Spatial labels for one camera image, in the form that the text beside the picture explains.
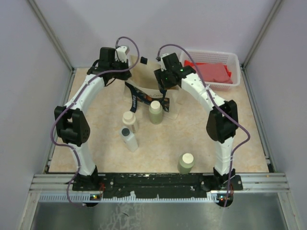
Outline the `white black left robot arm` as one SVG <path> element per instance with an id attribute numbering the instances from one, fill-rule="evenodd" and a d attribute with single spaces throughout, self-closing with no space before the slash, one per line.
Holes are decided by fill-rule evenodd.
<path id="1" fill-rule="evenodd" d="M 85 115 L 96 95 L 111 79 L 125 81 L 131 77 L 128 52 L 128 46 L 101 48 L 99 59 L 88 69 L 76 94 L 64 106 L 54 110 L 56 133 L 62 139 L 60 146 L 70 149 L 77 166 L 72 180 L 74 191 L 94 191 L 101 185 L 88 147 L 91 130 Z"/>

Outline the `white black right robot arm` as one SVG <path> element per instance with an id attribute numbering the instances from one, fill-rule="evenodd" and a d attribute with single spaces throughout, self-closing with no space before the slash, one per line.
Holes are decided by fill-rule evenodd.
<path id="1" fill-rule="evenodd" d="M 191 66 L 182 66 L 177 54 L 163 54 L 157 57 L 161 67 L 154 71 L 160 89 L 179 86 L 188 92 L 208 113 L 206 131 L 215 143 L 214 184 L 224 190 L 231 184 L 235 170 L 229 171 L 231 152 L 237 125 L 227 118 L 238 121 L 237 104 L 221 98 L 204 82 Z"/>

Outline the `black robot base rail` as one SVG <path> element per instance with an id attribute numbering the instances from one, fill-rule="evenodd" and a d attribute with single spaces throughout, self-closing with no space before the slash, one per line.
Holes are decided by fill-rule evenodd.
<path id="1" fill-rule="evenodd" d="M 96 173 L 76 176 L 73 191 L 97 191 L 103 198 L 206 198 L 208 192 L 226 191 L 227 181 L 213 173 Z"/>

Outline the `beige canvas tote bag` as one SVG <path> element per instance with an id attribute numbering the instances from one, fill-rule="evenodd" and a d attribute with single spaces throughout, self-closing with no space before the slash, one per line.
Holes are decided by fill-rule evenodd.
<path id="1" fill-rule="evenodd" d="M 175 86 L 168 90 L 160 90 L 154 71 L 160 64 L 146 58 L 140 59 L 130 71 L 132 77 L 125 82 L 123 97 L 131 103 L 130 111 L 135 113 L 139 107 L 149 108 L 152 101 L 158 100 L 163 108 L 163 115 L 176 120 L 185 101 L 181 88 Z"/>

